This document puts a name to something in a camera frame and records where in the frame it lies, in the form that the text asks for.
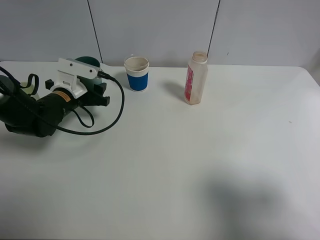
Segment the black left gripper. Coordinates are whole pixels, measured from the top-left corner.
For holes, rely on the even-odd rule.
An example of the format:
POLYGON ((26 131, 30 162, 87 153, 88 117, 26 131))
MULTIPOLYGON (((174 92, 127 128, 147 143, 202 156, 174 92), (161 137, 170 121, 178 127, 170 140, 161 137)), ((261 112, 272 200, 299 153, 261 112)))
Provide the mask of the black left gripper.
MULTIPOLYGON (((49 81, 50 84, 53 83, 52 79, 48 79, 46 81, 49 81)), ((67 90, 58 88, 55 91, 51 91, 50 94, 44 97, 44 106, 51 110, 74 110, 79 106, 106 107, 110 103, 110 97, 104 96, 106 89, 107 84, 105 82, 93 84, 93 87, 88 89, 87 93, 75 99, 67 90)))

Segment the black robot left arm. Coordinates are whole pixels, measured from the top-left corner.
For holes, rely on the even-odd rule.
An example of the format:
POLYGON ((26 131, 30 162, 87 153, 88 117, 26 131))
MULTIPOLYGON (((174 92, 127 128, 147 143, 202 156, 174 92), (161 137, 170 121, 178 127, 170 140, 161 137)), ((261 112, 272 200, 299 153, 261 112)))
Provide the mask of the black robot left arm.
POLYGON ((9 132, 47 137, 55 133, 56 128, 63 118, 75 109, 85 106, 108 106, 109 96, 103 96, 95 91, 88 91, 83 96, 75 99, 64 88, 57 88, 48 95, 36 100, 18 88, 12 80, 2 75, 0 85, 8 91, 0 89, 0 121, 5 123, 9 132))

